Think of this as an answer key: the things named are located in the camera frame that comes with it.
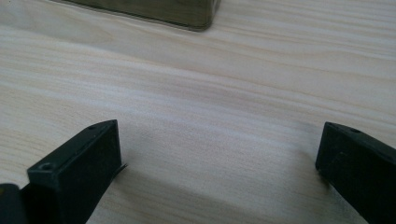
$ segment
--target screw hole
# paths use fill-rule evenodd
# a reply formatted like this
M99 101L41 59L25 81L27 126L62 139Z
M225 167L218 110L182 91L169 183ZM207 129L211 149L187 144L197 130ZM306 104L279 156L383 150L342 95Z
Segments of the screw hole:
M361 132L361 131L356 130L356 129L350 129L350 131L353 132L353 133L360 133Z
M47 162L47 163L41 164L38 168L41 170L48 171L48 170L52 170L54 168L54 165L50 162Z

